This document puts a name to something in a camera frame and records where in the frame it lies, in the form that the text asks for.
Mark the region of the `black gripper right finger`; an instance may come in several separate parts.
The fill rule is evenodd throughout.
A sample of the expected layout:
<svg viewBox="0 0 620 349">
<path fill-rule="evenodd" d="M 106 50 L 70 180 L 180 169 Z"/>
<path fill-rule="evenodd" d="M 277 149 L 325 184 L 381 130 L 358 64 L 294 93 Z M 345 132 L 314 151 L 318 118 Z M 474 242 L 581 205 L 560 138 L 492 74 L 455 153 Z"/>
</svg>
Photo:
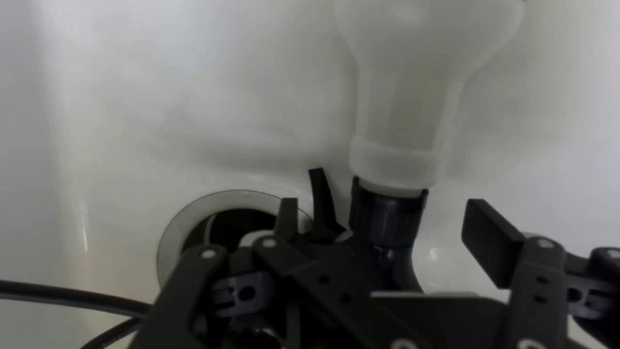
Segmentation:
<svg viewBox="0 0 620 349">
<path fill-rule="evenodd" d="M 509 289 L 523 233 L 486 200 L 469 200 L 461 227 L 461 240 L 498 289 Z"/>
</svg>

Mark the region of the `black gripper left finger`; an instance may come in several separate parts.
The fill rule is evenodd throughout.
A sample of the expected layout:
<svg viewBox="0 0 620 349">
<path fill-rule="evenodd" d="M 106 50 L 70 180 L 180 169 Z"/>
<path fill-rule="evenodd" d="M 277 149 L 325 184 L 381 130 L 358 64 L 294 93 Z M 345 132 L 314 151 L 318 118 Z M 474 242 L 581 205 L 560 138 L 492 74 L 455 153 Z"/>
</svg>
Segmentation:
<svg viewBox="0 0 620 349">
<path fill-rule="evenodd" d="M 275 221 L 275 236 L 279 240 L 290 240 L 298 235 L 298 200 L 283 198 Z"/>
</svg>

